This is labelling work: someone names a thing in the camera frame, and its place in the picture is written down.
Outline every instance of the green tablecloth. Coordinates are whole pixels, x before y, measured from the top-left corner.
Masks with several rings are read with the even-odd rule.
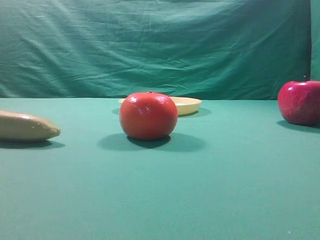
[[[0,143],[1,240],[317,240],[320,129],[276,101],[203,101],[166,142],[129,141],[117,99],[0,99],[61,135]]]

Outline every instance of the apple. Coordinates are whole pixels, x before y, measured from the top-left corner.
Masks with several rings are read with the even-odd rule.
[[[157,140],[167,137],[178,122],[178,109],[167,95],[157,92],[136,92],[121,104],[120,125],[129,137]]]
[[[291,124],[320,124],[320,81],[289,81],[278,93],[282,117]]]

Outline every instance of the plastic fruit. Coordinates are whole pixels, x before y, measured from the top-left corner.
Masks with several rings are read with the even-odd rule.
[[[278,93],[283,118],[296,125],[320,124],[320,81],[290,81]]]
[[[60,133],[60,128],[46,118],[0,111],[1,141],[38,142],[57,137]]]
[[[157,140],[175,129],[178,110],[173,100],[156,92],[137,92],[121,104],[119,120],[123,131],[138,140]]]

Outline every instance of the plate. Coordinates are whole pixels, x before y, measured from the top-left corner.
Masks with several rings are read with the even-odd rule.
[[[195,113],[198,111],[202,103],[201,100],[190,97],[171,96],[170,98],[175,103],[179,116]],[[122,104],[124,100],[125,98],[120,99],[119,103]]]

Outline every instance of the green cloth backdrop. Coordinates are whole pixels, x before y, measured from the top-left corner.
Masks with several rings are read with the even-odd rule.
[[[311,1],[312,60],[311,78],[320,80],[320,0]]]
[[[310,74],[309,0],[0,6],[0,97],[115,98],[151,90],[267,100],[285,82]]]

